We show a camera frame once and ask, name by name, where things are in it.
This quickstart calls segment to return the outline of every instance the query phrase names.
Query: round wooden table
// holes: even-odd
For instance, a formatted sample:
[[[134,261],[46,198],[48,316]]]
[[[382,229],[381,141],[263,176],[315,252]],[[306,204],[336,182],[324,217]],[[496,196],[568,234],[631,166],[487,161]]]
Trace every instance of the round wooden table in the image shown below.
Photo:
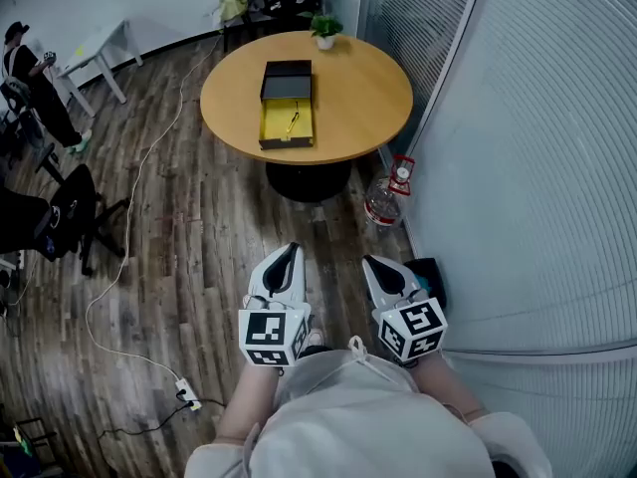
[[[266,63],[312,60],[315,143],[307,148],[261,150],[261,83]],[[328,51],[310,32],[253,41],[223,59],[201,90],[201,113],[228,145],[268,162],[268,178],[284,196],[320,201],[347,183],[350,159],[394,138],[405,126],[413,94],[388,55],[358,39],[338,35]]]

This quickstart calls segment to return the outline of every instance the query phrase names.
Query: backpack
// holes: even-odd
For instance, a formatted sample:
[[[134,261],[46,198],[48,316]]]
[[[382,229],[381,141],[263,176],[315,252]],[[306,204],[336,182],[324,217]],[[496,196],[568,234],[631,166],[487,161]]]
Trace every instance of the backpack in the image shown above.
[[[14,113],[18,112],[21,107],[29,108],[31,106],[31,90],[29,89],[29,86],[13,76],[13,64],[16,60],[16,54],[20,48],[22,48],[22,46],[18,46],[18,48],[11,50],[11,56],[9,57],[9,72],[4,78],[4,84],[2,84],[2,94],[5,96],[9,108]]]

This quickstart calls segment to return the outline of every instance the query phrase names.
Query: white flower pot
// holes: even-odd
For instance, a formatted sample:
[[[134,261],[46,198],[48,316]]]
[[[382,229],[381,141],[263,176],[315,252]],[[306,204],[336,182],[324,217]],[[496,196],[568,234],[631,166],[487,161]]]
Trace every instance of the white flower pot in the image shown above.
[[[320,50],[329,50],[334,45],[334,39],[336,39],[336,36],[317,36],[317,46]]]

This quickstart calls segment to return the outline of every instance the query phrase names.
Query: table top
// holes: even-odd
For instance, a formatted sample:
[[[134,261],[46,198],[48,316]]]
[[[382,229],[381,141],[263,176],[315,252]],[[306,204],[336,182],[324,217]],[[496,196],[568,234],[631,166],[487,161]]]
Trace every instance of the table top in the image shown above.
[[[87,39],[76,49],[71,58],[67,61],[64,67],[60,68],[58,76],[66,76],[85,66],[88,62],[94,59],[110,38],[119,31],[124,25],[124,20],[117,23],[110,23],[101,27],[99,30],[91,34]]]
[[[268,61],[312,60],[315,144],[261,150],[261,83]],[[287,164],[344,161],[371,152],[405,126],[413,106],[409,80],[379,49],[338,35],[321,51],[310,32],[253,41],[223,59],[201,91],[201,113],[228,145],[258,159]]]

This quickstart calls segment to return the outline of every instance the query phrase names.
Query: wooden floor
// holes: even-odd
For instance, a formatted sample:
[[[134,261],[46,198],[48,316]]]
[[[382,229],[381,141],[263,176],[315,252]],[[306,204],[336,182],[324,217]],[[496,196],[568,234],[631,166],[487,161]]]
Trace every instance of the wooden floor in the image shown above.
[[[86,90],[97,110],[93,140],[81,156],[60,150],[69,174],[85,162],[110,202],[129,196],[140,159],[172,121],[179,83],[216,38],[147,59],[115,78],[128,102],[121,105],[101,80]],[[242,39],[233,37],[236,48]],[[347,189],[321,204],[278,195],[265,165],[227,147],[205,126],[199,111],[202,84],[223,57],[222,42],[184,84],[175,127],[150,155],[134,199],[130,258],[116,284],[94,305],[90,323],[105,346],[141,353],[187,377],[202,397],[226,402],[241,370],[237,309],[253,267],[290,241],[306,251],[308,299],[328,343],[343,347],[360,335],[374,345],[360,258],[365,253],[408,260],[402,228],[379,235],[366,222],[363,195],[379,168],[376,155],[356,162]],[[79,130],[89,120],[71,103]],[[14,166],[8,187],[49,198],[55,184],[34,173],[34,154]],[[123,244],[125,214],[113,224]],[[36,254],[29,252],[25,276]],[[69,470],[107,476],[97,433],[139,430],[157,424],[179,401],[173,377],[140,359],[101,351],[88,336],[85,310],[115,278],[118,260],[94,244],[90,279],[69,254],[37,259],[25,295],[20,337],[0,327],[0,402],[11,417],[42,416],[59,432],[57,448]],[[185,410],[161,430],[140,436],[107,436],[106,459],[119,476],[182,476],[190,453],[215,435],[221,407]]]

